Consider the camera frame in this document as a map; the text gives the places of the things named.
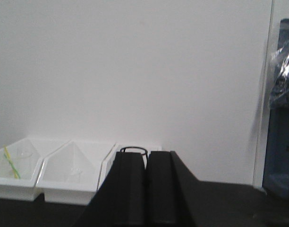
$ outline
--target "black wire loop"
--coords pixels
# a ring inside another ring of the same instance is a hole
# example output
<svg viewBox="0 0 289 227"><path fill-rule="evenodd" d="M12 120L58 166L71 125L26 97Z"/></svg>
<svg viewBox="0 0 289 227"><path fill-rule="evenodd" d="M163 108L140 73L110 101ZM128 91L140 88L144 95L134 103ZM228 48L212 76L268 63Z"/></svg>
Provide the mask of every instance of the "black wire loop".
<svg viewBox="0 0 289 227"><path fill-rule="evenodd" d="M120 152L125 153L126 149L139 149L139 150L143 150L144 153L140 153L142 156L145 155L146 160L148 160L148 151L142 147L123 147L122 149L120 149Z"/></svg>

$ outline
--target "black table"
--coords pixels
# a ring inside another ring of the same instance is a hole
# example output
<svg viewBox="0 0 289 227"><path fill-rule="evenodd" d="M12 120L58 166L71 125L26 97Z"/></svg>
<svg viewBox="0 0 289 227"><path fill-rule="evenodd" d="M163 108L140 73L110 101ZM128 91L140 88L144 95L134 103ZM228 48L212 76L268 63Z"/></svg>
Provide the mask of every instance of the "black table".
<svg viewBox="0 0 289 227"><path fill-rule="evenodd" d="M289 201L266 195L249 185L201 184L202 193L217 196L217 203L221 203L223 211L229 211L232 216L243 213L253 219L262 219L270 227L289 226ZM34 202L0 199L0 227L69 227L85 208L46 203L42 194ZM206 216L213 219L213 213Z"/></svg>

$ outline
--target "clear plastic wrap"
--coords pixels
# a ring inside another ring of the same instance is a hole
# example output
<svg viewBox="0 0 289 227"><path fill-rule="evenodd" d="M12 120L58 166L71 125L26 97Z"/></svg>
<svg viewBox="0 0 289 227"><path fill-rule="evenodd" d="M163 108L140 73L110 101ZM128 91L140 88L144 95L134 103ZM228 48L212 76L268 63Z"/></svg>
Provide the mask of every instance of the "clear plastic wrap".
<svg viewBox="0 0 289 227"><path fill-rule="evenodd" d="M289 108L289 39L272 56L274 85L270 95L270 108Z"/></svg>

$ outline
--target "hexagonal tray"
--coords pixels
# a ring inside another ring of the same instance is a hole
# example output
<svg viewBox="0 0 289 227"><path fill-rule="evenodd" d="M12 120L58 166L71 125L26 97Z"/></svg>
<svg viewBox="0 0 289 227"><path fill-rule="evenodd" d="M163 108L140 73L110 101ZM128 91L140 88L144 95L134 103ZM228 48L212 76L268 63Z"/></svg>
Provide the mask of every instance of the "hexagonal tray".
<svg viewBox="0 0 289 227"><path fill-rule="evenodd" d="M7 146L19 178L0 149L0 198L33 201L41 191L35 188L43 158L65 142L56 140L22 139Z"/></svg>
<svg viewBox="0 0 289 227"><path fill-rule="evenodd" d="M71 141L48 156L36 187L46 202L86 205L97 191L102 162L114 144Z"/></svg>

